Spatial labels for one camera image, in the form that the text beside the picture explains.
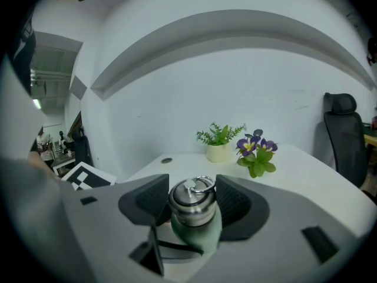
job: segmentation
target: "flower pot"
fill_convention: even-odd
[[[213,163],[225,162],[232,158],[232,147],[230,143],[222,144],[220,146],[207,147],[207,159]]]

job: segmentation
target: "fluorescent light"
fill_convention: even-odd
[[[41,108],[41,104],[39,103],[38,100],[33,100],[33,102],[34,102],[34,105],[36,106],[37,109]]]

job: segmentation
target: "pansy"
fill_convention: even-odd
[[[260,147],[266,149],[267,152],[275,152],[277,150],[277,144],[272,140],[266,141],[266,139],[262,139],[260,142]]]
[[[253,136],[251,139],[240,139],[237,142],[237,147],[241,150],[243,156],[248,156],[257,148],[260,141],[260,136]]]

